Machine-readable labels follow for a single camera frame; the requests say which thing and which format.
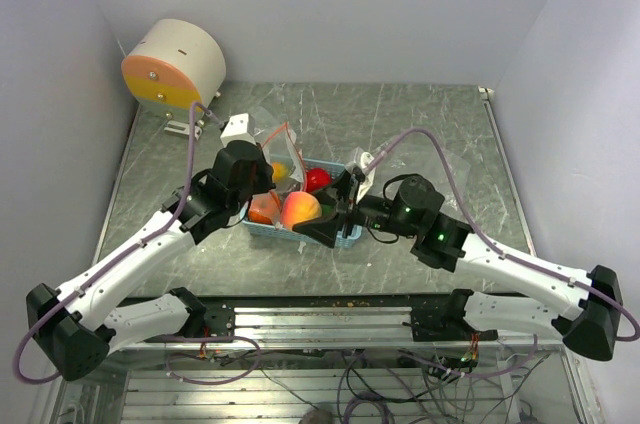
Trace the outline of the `pink yellow peach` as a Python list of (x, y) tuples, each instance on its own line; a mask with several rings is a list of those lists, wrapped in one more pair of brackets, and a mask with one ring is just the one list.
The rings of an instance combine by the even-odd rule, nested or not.
[(281, 208), (280, 222), (284, 228), (293, 230), (296, 224), (317, 219), (322, 216), (322, 207), (317, 198), (307, 192), (290, 193)]

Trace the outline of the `red apple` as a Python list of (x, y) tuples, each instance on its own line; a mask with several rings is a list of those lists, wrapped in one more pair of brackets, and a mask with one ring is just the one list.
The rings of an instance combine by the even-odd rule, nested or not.
[(331, 175), (322, 168), (312, 168), (306, 172), (306, 191), (314, 193), (332, 182)]

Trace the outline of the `clear orange zip bag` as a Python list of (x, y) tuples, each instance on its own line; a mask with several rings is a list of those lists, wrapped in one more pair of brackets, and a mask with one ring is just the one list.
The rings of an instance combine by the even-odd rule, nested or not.
[[(278, 121), (263, 107), (254, 107), (250, 115), (255, 121), (255, 139), (260, 144), (267, 162), (282, 162), (292, 171), (285, 182), (275, 184), (274, 192), (279, 196), (281, 208), (286, 197), (295, 191), (306, 190), (306, 169), (301, 153), (296, 145), (297, 135), (287, 122)], [(282, 228), (279, 221), (273, 225)]]

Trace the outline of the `orange green mango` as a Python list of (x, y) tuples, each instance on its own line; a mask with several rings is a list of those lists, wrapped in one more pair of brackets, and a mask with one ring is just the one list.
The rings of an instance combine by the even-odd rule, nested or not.
[(291, 177), (292, 171), (285, 163), (274, 161), (271, 163), (271, 168), (272, 181), (274, 184), (283, 183)]

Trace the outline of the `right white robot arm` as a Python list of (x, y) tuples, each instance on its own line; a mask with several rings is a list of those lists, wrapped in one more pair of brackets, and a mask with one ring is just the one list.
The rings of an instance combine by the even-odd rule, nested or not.
[(497, 297), (452, 291), (440, 317), (442, 331), (452, 339), (506, 330), (559, 339), (591, 360), (612, 359), (622, 314), (612, 269), (598, 265), (585, 271), (550, 263), (483, 237), (443, 213), (443, 195), (419, 174), (396, 177), (399, 187), (393, 198), (358, 198), (363, 179), (359, 172), (342, 172), (313, 194), (323, 215), (294, 218), (290, 229), (330, 248), (355, 226), (411, 238), (410, 252), (420, 263), (451, 273), (475, 273), (510, 290), (510, 295)]

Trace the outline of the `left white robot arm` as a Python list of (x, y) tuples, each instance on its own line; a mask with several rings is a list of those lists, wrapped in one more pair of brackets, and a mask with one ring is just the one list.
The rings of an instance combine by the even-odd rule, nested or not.
[(142, 307), (120, 303), (161, 264), (229, 227), (253, 196), (273, 189), (272, 174), (259, 145), (230, 141), (212, 167), (190, 174), (187, 184), (106, 258), (58, 287), (34, 287), (26, 296), (24, 339), (34, 341), (67, 381), (86, 376), (136, 341), (162, 334), (196, 339), (205, 309), (184, 289)]

